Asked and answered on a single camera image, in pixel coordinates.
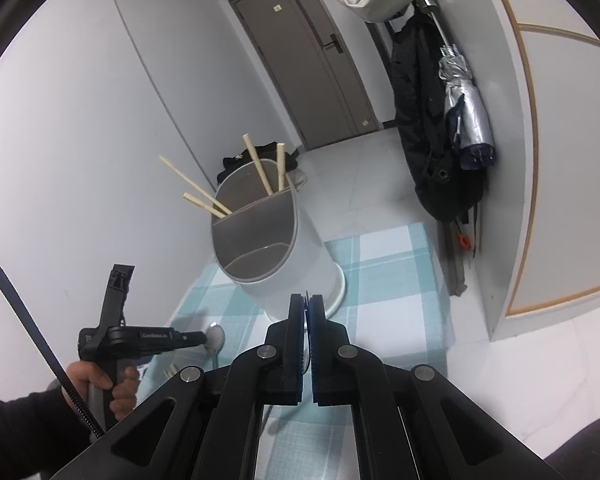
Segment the person's left hand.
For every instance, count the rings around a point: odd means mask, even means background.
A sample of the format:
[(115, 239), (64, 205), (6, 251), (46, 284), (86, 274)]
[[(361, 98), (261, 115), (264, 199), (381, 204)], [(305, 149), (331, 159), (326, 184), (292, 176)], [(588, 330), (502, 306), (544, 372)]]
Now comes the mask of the person's left hand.
[(87, 361), (71, 363), (67, 368), (67, 375), (84, 401), (87, 400), (88, 388), (91, 386), (110, 392), (112, 401), (109, 408), (117, 420), (124, 419), (136, 407), (140, 373), (135, 366), (128, 366), (123, 372), (122, 381), (117, 384), (100, 367)]

